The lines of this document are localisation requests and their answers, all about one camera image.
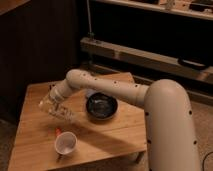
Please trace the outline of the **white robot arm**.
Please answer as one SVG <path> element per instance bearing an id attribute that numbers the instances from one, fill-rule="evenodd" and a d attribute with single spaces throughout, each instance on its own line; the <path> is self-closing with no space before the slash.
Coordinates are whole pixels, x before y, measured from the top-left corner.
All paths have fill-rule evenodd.
<path id="1" fill-rule="evenodd" d="M 161 79 L 146 86 L 72 69 L 50 90 L 50 98 L 61 103 L 83 88 L 144 110 L 150 171 L 202 170 L 190 99 L 179 83 Z"/>

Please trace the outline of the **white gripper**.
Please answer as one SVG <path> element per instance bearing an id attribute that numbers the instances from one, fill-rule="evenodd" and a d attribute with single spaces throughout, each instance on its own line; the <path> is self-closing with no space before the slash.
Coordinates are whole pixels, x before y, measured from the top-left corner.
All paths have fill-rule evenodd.
<path id="1" fill-rule="evenodd" d="M 71 89 L 67 83 L 58 83 L 50 90 L 50 97 L 55 102 L 62 102 L 71 95 Z"/>

